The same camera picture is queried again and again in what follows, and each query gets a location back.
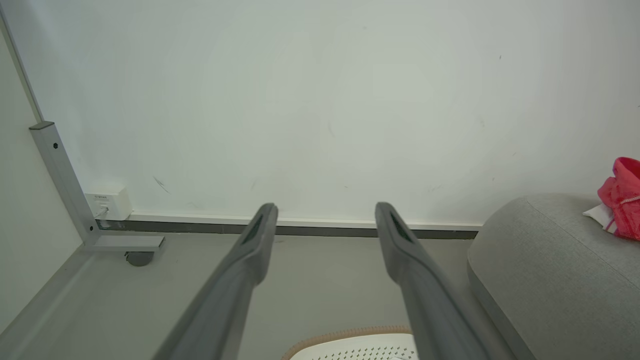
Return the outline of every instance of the floor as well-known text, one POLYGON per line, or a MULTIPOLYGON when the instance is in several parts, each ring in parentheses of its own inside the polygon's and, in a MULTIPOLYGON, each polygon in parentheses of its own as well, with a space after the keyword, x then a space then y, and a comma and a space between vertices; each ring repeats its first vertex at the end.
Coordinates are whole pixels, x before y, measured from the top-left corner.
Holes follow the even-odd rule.
MULTIPOLYGON (((236 239, 166 234, 162 251, 142 268, 120 253, 95 254, 23 358, 150 359, 236 239)), ((471 242, 421 240, 456 291, 479 306, 465 282, 471 242)), ((298 341, 377 325, 408 325, 377 239, 277 236, 238 359, 280 359, 298 341)))

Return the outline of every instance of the caster wheel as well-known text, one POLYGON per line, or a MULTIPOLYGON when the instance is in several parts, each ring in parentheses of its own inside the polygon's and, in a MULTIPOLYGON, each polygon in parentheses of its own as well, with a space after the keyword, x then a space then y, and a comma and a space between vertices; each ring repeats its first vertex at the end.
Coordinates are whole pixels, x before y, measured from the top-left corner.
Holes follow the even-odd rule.
POLYGON ((151 251, 129 251, 124 256, 127 258, 127 262, 133 266, 145 266, 154 258, 154 253, 151 251))

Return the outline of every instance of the gray ottoman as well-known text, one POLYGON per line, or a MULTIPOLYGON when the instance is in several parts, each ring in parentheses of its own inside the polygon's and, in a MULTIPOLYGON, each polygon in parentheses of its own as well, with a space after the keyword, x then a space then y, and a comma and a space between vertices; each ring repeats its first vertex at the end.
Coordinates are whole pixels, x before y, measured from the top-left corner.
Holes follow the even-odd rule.
POLYGON ((582 212, 597 197, 530 195, 468 252, 471 287, 520 359, 640 359, 640 243, 582 212))

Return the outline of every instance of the white wall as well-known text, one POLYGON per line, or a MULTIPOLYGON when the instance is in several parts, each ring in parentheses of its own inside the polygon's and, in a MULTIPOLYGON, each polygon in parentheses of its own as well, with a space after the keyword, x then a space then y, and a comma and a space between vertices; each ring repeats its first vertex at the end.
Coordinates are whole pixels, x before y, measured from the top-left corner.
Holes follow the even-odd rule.
POLYGON ((82 244, 29 133, 35 124, 0 33, 0 333, 82 244))
POLYGON ((640 158, 639 1, 0 1, 81 184, 137 212, 482 223, 640 158))

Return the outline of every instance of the red cloth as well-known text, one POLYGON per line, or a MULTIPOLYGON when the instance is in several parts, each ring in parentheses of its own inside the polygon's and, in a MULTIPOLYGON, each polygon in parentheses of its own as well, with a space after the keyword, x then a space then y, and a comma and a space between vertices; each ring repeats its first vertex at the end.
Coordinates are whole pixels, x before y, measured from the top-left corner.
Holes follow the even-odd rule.
POLYGON ((613 164, 615 177, 598 190, 600 200, 613 210, 615 235, 640 240, 640 161, 618 158, 613 164))

